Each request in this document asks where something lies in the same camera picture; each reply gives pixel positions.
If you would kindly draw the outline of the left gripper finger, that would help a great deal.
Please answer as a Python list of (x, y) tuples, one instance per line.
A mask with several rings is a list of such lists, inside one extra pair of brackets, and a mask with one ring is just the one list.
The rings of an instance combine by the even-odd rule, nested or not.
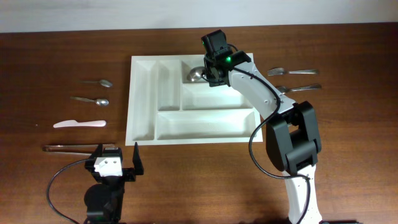
[(144, 167), (141, 161), (141, 157), (139, 155), (139, 146), (138, 143), (134, 143), (134, 151), (132, 157), (132, 163), (134, 165), (134, 173), (135, 175), (143, 175), (144, 174)]
[(97, 157), (101, 157), (103, 154), (103, 145), (99, 144), (95, 151), (91, 154), (90, 158), (91, 159), (96, 159)]

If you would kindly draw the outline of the metal tongs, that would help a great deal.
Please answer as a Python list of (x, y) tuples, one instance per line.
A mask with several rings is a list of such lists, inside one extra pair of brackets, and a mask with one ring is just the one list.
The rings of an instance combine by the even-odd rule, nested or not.
[(46, 145), (42, 147), (42, 151), (47, 153), (90, 156), (98, 146), (98, 144)]

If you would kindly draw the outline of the large metal spoon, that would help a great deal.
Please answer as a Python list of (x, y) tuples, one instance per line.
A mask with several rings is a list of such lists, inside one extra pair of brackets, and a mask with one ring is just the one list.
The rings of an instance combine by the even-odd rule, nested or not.
[(204, 66), (192, 68), (187, 75), (187, 80), (189, 82), (197, 82), (201, 79), (206, 79), (206, 70)]

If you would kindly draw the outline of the metal fork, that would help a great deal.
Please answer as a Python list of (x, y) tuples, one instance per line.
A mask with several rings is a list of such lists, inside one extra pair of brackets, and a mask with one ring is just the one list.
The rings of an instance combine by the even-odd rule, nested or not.
[(319, 90), (322, 88), (321, 84), (312, 84), (306, 86), (300, 86), (295, 88), (287, 88), (286, 86), (277, 86), (276, 87), (282, 94), (286, 94), (289, 92), (296, 92), (296, 91), (305, 91), (305, 90)]
[(272, 68), (267, 71), (268, 76), (285, 75), (285, 74), (307, 74), (307, 75), (318, 75), (319, 71), (317, 69), (309, 70), (286, 70), (282, 67)]

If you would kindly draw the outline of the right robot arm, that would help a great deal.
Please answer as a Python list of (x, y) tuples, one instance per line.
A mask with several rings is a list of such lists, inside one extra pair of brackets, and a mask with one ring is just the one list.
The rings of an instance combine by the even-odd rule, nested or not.
[(315, 171), (322, 145), (313, 106), (296, 103), (259, 72), (243, 51), (211, 53), (204, 57), (206, 77), (232, 87), (246, 97), (264, 118), (255, 129), (266, 128), (266, 151), (284, 180), (289, 200), (289, 222), (321, 223)]

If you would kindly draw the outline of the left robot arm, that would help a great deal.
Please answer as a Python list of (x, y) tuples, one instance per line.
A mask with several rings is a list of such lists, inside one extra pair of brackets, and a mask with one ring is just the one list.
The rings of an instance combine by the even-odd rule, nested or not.
[(100, 144), (85, 162), (85, 169), (97, 181), (84, 196), (85, 223), (119, 223), (125, 183), (134, 182), (138, 175), (144, 174), (139, 146), (134, 145), (132, 167), (123, 168), (122, 161), (120, 147), (103, 147)]

